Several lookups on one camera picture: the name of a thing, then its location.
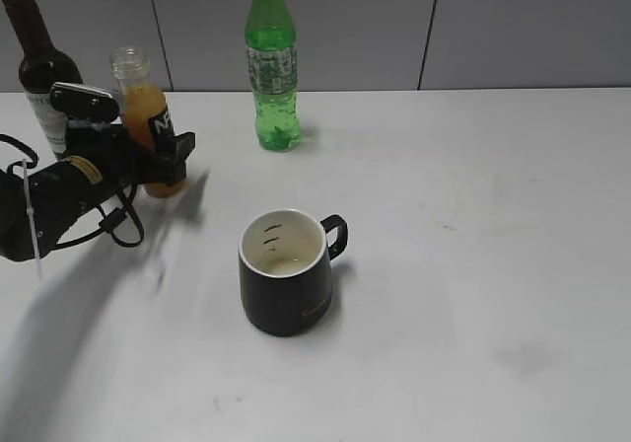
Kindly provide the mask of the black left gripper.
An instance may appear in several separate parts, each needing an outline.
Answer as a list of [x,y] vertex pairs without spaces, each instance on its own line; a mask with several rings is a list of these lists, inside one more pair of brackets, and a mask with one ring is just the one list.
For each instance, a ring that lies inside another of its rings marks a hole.
[[196,146],[193,132],[164,136],[154,150],[136,144],[120,124],[71,120],[61,156],[61,202],[101,205],[118,197],[132,202],[139,184],[175,185],[186,178]]

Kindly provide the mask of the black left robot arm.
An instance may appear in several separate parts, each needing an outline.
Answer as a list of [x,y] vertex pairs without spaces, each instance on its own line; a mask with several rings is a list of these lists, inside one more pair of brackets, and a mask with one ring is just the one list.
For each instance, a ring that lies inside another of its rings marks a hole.
[[[1,173],[1,255],[16,262],[44,258],[102,234],[124,248],[139,246],[145,231],[133,206],[138,187],[184,180],[195,148],[192,132],[167,139],[165,152],[153,152],[121,124],[77,126],[68,131],[66,154],[37,171],[32,148],[9,135],[1,140],[27,157]],[[113,197],[120,204],[103,213],[96,231],[63,241],[80,217],[101,210]]]

